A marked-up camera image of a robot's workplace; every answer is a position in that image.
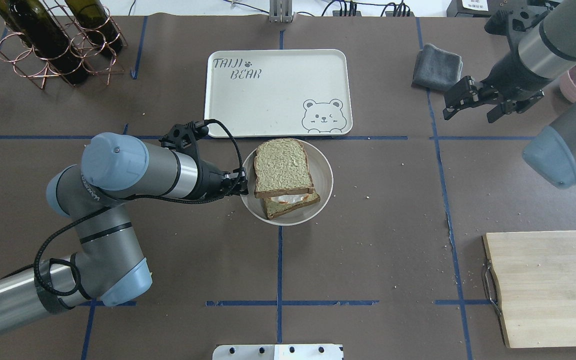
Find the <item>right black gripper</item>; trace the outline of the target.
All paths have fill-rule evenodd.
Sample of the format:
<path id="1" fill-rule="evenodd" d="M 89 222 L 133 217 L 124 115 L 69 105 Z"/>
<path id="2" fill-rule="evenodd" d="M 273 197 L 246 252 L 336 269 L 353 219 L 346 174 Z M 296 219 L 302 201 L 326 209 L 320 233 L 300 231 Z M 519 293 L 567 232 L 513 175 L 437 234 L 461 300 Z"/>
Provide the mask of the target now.
<path id="1" fill-rule="evenodd" d="M 482 105 L 496 105 L 486 114 L 489 124 L 512 112 L 523 114 L 544 97 L 542 89 L 534 93 L 533 87 L 531 76 L 489 76 L 482 82 L 464 76 L 444 93 L 443 118 L 448 121 L 459 111 Z"/>

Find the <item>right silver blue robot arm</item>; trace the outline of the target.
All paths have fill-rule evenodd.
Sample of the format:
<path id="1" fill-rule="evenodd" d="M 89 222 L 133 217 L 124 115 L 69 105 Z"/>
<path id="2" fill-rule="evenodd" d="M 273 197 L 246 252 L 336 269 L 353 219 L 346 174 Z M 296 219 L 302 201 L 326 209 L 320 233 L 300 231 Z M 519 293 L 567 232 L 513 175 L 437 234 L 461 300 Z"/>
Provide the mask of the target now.
<path id="1" fill-rule="evenodd" d="M 576 0 L 541 13 L 523 0 L 492 14 L 485 29 L 505 36 L 509 51 L 483 80 L 465 76 L 445 92 L 445 120 L 482 105 L 492 106 L 489 123 L 523 114 L 576 67 Z M 576 187 L 576 100 L 525 146 L 522 158 L 554 187 Z"/>

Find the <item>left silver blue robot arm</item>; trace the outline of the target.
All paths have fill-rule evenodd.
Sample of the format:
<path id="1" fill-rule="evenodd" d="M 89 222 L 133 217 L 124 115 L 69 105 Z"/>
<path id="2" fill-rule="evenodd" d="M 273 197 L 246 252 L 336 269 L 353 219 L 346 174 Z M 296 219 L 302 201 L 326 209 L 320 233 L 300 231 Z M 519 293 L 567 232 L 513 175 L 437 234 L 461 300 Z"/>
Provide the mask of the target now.
<path id="1" fill-rule="evenodd" d="M 93 137 L 80 164 L 58 173 L 46 200 L 71 223 L 50 235 L 32 264 L 0 279 L 0 334 L 97 298 L 126 303 L 153 284 L 125 204 L 157 199 L 205 204 L 246 193 L 246 171 L 199 157 L 192 134 L 173 130 L 160 145 L 126 134 Z"/>

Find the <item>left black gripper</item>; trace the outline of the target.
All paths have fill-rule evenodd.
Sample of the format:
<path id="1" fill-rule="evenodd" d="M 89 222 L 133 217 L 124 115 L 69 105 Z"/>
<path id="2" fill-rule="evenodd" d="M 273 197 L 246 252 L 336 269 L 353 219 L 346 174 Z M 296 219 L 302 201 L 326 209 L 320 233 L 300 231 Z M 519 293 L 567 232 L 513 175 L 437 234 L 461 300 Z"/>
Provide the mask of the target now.
<path id="1" fill-rule="evenodd" d="M 223 196 L 247 196 L 249 187 L 247 184 L 234 182 L 246 182 L 246 168 L 237 168 L 233 172 L 222 171 L 211 162 L 200 161 L 198 163 L 198 200 L 208 200 Z"/>

